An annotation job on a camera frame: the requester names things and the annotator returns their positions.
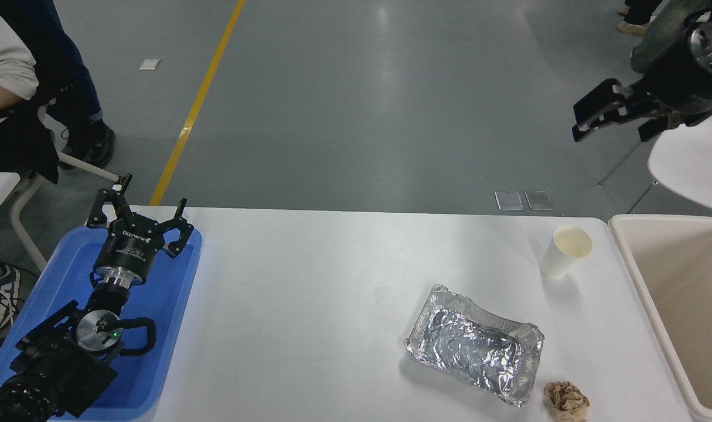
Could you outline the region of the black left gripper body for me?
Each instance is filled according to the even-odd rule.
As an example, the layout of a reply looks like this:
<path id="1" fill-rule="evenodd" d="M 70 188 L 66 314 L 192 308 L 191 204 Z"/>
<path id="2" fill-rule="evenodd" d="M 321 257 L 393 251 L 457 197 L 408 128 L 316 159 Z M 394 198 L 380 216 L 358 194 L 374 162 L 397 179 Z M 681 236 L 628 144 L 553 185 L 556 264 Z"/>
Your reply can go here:
<path id="1" fill-rule="evenodd" d="M 141 215 L 110 222 L 93 271 L 102 276 L 108 268 L 120 267 L 136 276 L 149 275 L 158 250 L 165 245 L 157 226 L 157 221 Z"/>

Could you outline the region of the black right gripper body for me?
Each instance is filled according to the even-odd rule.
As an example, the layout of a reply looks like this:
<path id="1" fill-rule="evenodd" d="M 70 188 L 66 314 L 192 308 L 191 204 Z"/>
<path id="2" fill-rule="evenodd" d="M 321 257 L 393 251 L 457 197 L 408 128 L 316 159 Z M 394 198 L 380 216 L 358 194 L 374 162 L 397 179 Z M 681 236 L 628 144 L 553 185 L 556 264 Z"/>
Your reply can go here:
<path id="1" fill-rule="evenodd" d="M 645 72 L 645 80 L 647 91 L 674 111 L 712 110 L 712 32 L 676 40 Z"/>

